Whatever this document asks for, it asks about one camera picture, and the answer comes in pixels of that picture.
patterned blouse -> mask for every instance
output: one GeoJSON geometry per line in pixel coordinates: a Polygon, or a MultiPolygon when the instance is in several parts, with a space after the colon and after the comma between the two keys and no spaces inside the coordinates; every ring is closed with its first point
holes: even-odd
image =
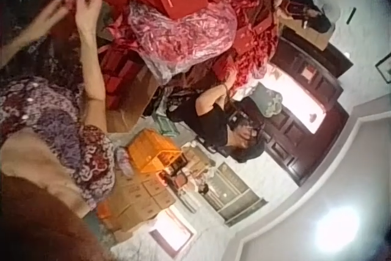
{"type": "MultiPolygon", "coordinates": [[[[46,63],[53,74],[58,60],[46,58],[46,63]]],[[[94,209],[114,186],[114,145],[99,128],[80,122],[82,83],[58,86],[60,83],[54,83],[57,78],[62,76],[61,80],[69,83],[72,76],[66,79],[57,73],[51,82],[30,75],[1,83],[0,147],[17,131],[32,129],[47,143],[94,209]]],[[[73,64],[73,73],[81,82],[79,64],[73,64]]]]}

floral dress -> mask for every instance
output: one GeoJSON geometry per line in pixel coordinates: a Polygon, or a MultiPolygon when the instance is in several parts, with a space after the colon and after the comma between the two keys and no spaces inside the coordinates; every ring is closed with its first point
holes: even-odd
{"type": "Polygon", "coordinates": [[[18,73],[0,73],[0,147],[17,131],[32,129],[95,208],[114,186],[114,145],[99,128],[80,121],[78,50],[58,55],[54,43],[43,39],[21,55],[28,65],[12,64],[18,73]]]}

picture frame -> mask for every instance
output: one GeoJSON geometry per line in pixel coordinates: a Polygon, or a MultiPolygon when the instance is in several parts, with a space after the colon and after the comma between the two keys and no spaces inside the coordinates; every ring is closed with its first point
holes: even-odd
{"type": "Polygon", "coordinates": [[[391,52],[382,58],[375,67],[386,84],[391,84],[391,52]]]}

orange basket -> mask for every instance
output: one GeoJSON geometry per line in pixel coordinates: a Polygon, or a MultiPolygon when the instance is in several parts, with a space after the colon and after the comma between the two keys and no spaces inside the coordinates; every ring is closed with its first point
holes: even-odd
{"type": "Polygon", "coordinates": [[[143,173],[161,171],[181,155],[170,138],[148,129],[137,134],[128,152],[133,166],[143,173]]]}

molding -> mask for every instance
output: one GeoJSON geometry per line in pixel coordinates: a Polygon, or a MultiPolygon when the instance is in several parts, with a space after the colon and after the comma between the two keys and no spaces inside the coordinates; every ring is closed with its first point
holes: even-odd
{"type": "Polygon", "coordinates": [[[239,238],[237,249],[234,248],[234,244],[230,244],[226,250],[226,253],[230,248],[236,252],[229,250],[229,254],[224,254],[223,261],[240,261],[243,247],[248,241],[251,241],[271,230],[302,207],[325,184],[329,177],[338,168],[357,136],[361,125],[366,122],[386,118],[391,118],[390,95],[385,95],[375,100],[355,106],[335,144],[315,172],[283,203],[264,217],[260,218],[258,223],[256,222],[253,226],[247,227],[238,232],[234,239],[232,239],[232,241],[234,241],[235,238],[239,238]]]}

